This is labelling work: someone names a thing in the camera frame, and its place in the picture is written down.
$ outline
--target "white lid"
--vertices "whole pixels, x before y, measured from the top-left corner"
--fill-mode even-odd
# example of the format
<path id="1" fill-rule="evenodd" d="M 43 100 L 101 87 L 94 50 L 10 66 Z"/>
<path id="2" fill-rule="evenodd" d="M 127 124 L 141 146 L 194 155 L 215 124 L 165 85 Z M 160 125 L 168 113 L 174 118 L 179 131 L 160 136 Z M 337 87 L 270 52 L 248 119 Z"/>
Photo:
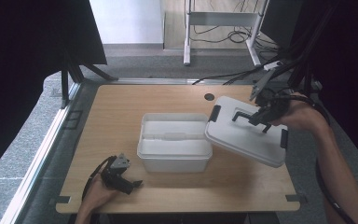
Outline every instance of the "white lid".
<path id="1" fill-rule="evenodd" d="M 208 117 L 194 113 L 145 114 L 138 145 L 143 159 L 206 160 L 212 146 L 205 139 Z"/>
<path id="2" fill-rule="evenodd" d="M 233 121 L 238 111 L 253 115 L 258 107 L 226 96 L 217 99 L 215 108 L 215 114 L 211 115 L 214 118 L 210 118 L 205 130 L 213 144 L 272 167 L 284 164 L 286 149 L 281 147 L 281 139 L 286 126 L 272 126 L 263 133 L 266 128 L 263 124 L 254 126 L 243 117 Z"/>

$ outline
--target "tabletop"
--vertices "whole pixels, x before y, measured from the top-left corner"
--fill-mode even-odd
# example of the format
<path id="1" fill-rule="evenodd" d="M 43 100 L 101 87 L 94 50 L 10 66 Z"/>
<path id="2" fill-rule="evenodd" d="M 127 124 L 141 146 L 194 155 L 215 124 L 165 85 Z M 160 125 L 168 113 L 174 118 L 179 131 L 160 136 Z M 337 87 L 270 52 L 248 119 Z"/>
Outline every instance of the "tabletop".
<path id="1" fill-rule="evenodd" d="M 70 200 L 57 203 L 57 211 L 77 213 L 90 174 L 104 159 L 120 153 L 131 163 L 123 177 L 144 182 L 130 195 L 118 195 L 99 210 L 101 213 L 297 210 L 299 202 L 288 199 L 296 195 L 296 191 L 285 165 L 272 168 L 213 146 L 213 156 L 202 173 L 148 173 L 137 156 L 144 114 L 209 116 L 219 96 L 251 104 L 248 100 L 251 90 L 252 86 L 243 85 L 101 86 L 62 187 L 61 196 Z"/>

